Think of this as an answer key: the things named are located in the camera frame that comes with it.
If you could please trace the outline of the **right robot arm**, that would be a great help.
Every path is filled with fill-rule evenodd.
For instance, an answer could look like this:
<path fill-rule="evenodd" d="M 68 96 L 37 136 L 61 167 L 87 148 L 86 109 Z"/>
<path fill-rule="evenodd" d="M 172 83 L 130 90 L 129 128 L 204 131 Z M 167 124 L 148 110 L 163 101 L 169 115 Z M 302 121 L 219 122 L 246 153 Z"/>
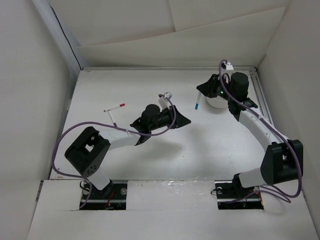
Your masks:
<path fill-rule="evenodd" d="M 258 105 L 249 98 L 249 78 L 241 72 L 212 74 L 196 87 L 201 95 L 227 104 L 233 117 L 246 127 L 264 150 L 260 167 L 233 176 L 231 192 L 235 202 L 265 192 L 285 201 L 302 190 L 303 144 L 277 131 Z"/>

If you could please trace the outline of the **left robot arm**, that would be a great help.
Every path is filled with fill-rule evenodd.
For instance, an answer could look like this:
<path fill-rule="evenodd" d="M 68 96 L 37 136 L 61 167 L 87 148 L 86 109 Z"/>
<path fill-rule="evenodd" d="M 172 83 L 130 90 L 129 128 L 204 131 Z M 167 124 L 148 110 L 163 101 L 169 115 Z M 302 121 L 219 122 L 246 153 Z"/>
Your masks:
<path fill-rule="evenodd" d="M 145 143 L 152 131 L 167 127 L 178 129 L 191 123 L 175 106 L 160 110 L 159 106 L 149 104 L 128 130 L 98 131 L 92 126 L 86 127 L 64 153 L 65 158 L 94 186 L 94 192 L 100 198 L 107 198 L 111 194 L 111 179 L 104 170 L 100 170 L 101 163 L 107 152 L 114 149 L 138 146 Z"/>

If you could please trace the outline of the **blue capped white marker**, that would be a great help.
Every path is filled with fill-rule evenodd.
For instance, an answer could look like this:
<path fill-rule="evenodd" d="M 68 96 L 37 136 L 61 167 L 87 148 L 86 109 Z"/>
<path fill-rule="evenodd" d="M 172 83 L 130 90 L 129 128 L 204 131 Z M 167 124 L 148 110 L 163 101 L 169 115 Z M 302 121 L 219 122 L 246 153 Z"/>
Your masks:
<path fill-rule="evenodd" d="M 198 92 L 197 98 L 196 98 L 196 102 L 195 102 L 195 107 L 194 107 L 195 110 L 198 110 L 198 108 L 199 108 L 199 103 L 200 103 L 201 95 L 202 95 L 201 92 Z"/>

